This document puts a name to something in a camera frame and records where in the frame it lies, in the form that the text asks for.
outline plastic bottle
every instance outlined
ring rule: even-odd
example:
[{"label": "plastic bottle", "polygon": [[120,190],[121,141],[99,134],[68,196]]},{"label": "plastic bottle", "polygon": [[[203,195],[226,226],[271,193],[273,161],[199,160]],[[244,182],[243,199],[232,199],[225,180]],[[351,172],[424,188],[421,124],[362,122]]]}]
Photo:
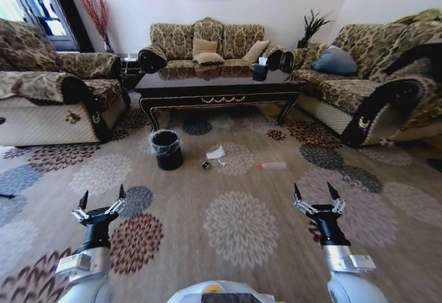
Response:
[{"label": "plastic bottle", "polygon": [[259,163],[258,168],[260,170],[285,170],[287,168],[287,164],[285,162]]}]

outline blue pillow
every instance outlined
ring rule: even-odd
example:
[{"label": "blue pillow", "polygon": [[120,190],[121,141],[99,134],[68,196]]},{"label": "blue pillow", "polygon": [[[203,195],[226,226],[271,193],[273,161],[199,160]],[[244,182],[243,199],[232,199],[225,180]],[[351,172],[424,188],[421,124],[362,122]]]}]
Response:
[{"label": "blue pillow", "polygon": [[337,46],[326,49],[311,68],[321,73],[352,75],[358,70],[352,56]]}]

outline loveseat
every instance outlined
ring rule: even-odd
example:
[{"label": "loveseat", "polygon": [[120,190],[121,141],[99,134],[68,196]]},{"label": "loveseat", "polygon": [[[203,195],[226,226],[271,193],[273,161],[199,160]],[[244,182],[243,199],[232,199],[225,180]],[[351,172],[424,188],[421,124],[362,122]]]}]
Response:
[{"label": "loveseat", "polygon": [[[442,81],[435,74],[440,72],[442,53],[432,55],[439,56],[438,65],[427,55],[409,62],[404,58],[416,46],[438,43],[442,43],[440,21],[345,26],[333,45],[352,56],[358,66],[354,76],[311,69],[327,44],[311,42],[307,49],[291,51],[291,79],[309,82],[298,107],[335,130],[350,146],[442,133]],[[399,69],[392,69],[393,64]]]},{"label": "loveseat", "polygon": [[[200,77],[210,79],[248,76],[251,64],[242,58],[252,45],[264,39],[264,26],[256,24],[223,24],[212,18],[204,18],[193,24],[154,23],[151,26],[151,42],[140,50],[141,69],[149,74],[158,72],[163,79]],[[217,53],[225,59],[221,67],[202,67],[192,60],[193,39],[217,41]],[[277,69],[282,51],[275,46],[265,50],[270,69]]]},{"label": "loveseat", "polygon": [[120,60],[57,53],[33,25],[0,19],[0,145],[108,141],[130,100]]}]

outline black coffee table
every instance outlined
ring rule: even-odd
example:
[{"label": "black coffee table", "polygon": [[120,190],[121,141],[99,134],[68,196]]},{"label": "black coffee table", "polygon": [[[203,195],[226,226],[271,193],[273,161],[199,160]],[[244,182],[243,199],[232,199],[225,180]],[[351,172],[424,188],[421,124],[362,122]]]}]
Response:
[{"label": "black coffee table", "polygon": [[278,116],[278,124],[298,101],[300,89],[307,82],[286,82],[286,73],[269,72],[267,79],[257,82],[250,77],[216,77],[203,80],[162,79],[158,74],[146,74],[135,92],[141,94],[140,107],[146,113],[153,130],[160,129],[154,108],[188,108],[203,106],[232,106],[285,102]]}]

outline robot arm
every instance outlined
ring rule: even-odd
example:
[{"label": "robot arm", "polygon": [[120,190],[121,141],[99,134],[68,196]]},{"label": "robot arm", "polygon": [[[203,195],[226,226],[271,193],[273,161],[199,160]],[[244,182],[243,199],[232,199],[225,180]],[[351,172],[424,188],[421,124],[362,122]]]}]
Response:
[{"label": "robot arm", "polygon": [[79,223],[86,227],[85,242],[75,255],[62,258],[57,266],[56,274],[69,277],[73,287],[60,299],[60,303],[110,303],[113,301],[113,290],[108,283],[108,272],[111,265],[109,259],[108,227],[118,218],[126,203],[123,186],[119,196],[109,207],[98,208],[86,213],[88,191],[80,199],[79,206],[72,211]]},{"label": "robot arm", "polygon": [[310,206],[302,200],[295,184],[294,206],[308,218],[314,220],[321,233],[323,246],[331,279],[327,285],[333,303],[387,303],[382,292],[358,273],[373,271],[376,266],[370,256],[353,255],[350,242],[338,225],[338,218],[343,214],[345,200],[338,191],[327,182],[333,204]]}]

